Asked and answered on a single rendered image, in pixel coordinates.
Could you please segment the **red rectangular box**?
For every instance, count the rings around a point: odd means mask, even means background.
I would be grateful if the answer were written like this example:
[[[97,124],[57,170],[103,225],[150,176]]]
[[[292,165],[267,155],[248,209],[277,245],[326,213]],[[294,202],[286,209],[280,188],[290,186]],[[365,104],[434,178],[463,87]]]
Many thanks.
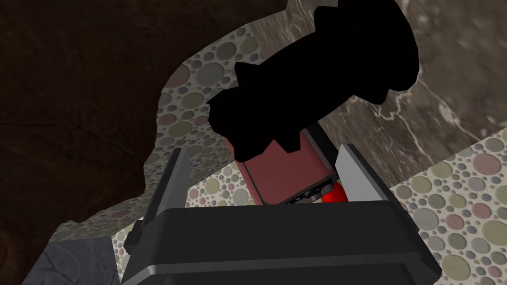
[[[333,189],[338,150],[319,123],[300,131],[301,149],[287,153],[276,141],[257,157],[236,162],[256,205],[311,203]]]

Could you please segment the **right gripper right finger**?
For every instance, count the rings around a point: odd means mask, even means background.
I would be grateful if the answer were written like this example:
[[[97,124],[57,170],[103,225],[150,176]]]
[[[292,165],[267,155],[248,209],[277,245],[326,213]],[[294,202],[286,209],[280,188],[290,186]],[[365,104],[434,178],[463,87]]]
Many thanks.
[[[353,144],[342,144],[335,162],[348,201],[396,201],[396,197]]]

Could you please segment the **red ball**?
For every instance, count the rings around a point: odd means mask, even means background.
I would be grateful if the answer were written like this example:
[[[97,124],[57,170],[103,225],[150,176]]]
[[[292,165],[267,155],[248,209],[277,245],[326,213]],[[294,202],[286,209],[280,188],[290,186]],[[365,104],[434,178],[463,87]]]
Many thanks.
[[[336,182],[333,189],[321,197],[322,203],[348,202],[346,192],[339,182]]]

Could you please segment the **black jagged shape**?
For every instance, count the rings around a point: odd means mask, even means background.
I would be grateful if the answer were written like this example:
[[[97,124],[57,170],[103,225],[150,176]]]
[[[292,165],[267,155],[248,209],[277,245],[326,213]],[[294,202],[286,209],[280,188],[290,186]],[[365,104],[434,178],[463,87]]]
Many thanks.
[[[338,0],[314,11],[313,33],[259,65],[237,62],[237,86],[208,101],[209,124],[248,161],[272,142],[300,149],[300,131],[352,96],[381,105],[416,82],[419,54],[396,0]]]

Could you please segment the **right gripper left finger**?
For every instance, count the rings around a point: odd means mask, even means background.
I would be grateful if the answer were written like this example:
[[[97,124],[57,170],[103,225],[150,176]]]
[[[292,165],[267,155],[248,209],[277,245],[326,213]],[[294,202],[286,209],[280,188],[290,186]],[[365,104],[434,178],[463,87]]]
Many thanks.
[[[186,149],[173,150],[147,207],[142,226],[146,226],[164,210],[183,208],[191,178],[191,162]]]

